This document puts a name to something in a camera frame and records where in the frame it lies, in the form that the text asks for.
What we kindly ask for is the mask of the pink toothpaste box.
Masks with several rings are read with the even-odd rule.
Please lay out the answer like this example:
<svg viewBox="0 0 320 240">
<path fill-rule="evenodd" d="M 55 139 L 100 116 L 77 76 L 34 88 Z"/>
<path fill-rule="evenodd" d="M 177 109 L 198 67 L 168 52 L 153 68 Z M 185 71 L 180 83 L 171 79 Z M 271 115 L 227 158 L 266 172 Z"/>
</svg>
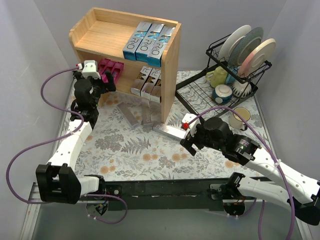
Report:
<svg viewBox="0 0 320 240">
<path fill-rule="evenodd" d="M 124 69 L 124 64 L 122 62 L 116 62 L 113 65 L 111 73 L 112 73 L 113 82 L 115 85 L 117 84 L 117 82 L 123 72 L 123 69 Z"/>
<path fill-rule="evenodd" d="M 98 72 L 100 75 L 105 73 L 105 69 L 109 61 L 110 61 L 109 59 L 104 58 L 98 63 Z"/>
<path fill-rule="evenodd" d="M 113 66 L 114 66 L 115 63 L 116 63 L 115 61 L 109 60 L 107 66 L 106 66 L 106 68 L 105 68 L 104 74 L 101 74 L 101 79 L 102 79 L 102 81 L 103 81 L 104 83 L 107 83 L 107 82 L 108 82 L 105 72 L 106 72 L 106 71 L 110 71 L 110 72 L 112 73 L 112 68 L 113 68 Z"/>
</svg>

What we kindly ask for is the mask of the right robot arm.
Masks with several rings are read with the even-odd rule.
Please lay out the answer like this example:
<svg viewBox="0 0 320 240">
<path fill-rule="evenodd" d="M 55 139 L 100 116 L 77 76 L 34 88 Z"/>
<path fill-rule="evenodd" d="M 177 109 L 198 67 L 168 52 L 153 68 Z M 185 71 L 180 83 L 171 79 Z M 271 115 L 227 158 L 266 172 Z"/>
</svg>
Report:
<svg viewBox="0 0 320 240">
<path fill-rule="evenodd" d="M 294 209 L 301 221 L 317 226 L 320 223 L 320 182 L 294 170 L 285 163 L 275 163 L 259 143 L 251 138 L 234 134 L 219 117 L 200 122 L 187 113 L 182 121 L 187 135 L 180 144 L 192 155 L 193 146 L 220 151 L 229 161 L 254 170 L 273 183 L 260 182 L 242 173 L 234 172 L 226 184 L 211 193 L 222 199 L 253 197 L 266 200 L 285 209 Z"/>
</svg>

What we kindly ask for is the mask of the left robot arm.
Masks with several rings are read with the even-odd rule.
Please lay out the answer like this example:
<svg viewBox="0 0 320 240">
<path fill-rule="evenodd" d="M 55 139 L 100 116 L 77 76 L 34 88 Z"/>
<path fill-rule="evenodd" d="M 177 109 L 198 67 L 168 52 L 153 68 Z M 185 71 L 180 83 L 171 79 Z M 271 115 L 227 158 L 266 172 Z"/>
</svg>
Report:
<svg viewBox="0 0 320 240">
<path fill-rule="evenodd" d="M 48 160 L 40 164 L 35 175 L 40 198 L 44 202 L 75 204 L 90 194 L 95 200 L 106 196 L 104 178 L 100 175 L 77 177 L 76 162 L 86 139 L 93 131 L 99 117 L 98 102 L 109 92 L 96 70 L 82 70 L 74 84 L 75 100 L 71 104 L 71 117 L 67 137 Z"/>
</svg>

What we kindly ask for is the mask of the silver black gold toothpaste box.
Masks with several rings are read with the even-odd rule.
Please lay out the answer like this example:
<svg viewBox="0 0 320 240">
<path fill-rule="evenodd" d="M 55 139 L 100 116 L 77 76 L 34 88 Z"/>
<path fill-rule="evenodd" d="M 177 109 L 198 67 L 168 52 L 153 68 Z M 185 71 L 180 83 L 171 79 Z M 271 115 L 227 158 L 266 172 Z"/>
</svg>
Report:
<svg viewBox="0 0 320 240">
<path fill-rule="evenodd" d="M 160 75 L 161 75 L 160 69 L 153 68 L 151 70 L 146 82 L 144 83 L 144 85 L 140 91 L 140 96 L 142 98 L 146 98 L 148 100 L 150 99 L 151 92 L 152 92 L 154 86 L 156 85 L 156 82 L 157 82 Z"/>
</svg>

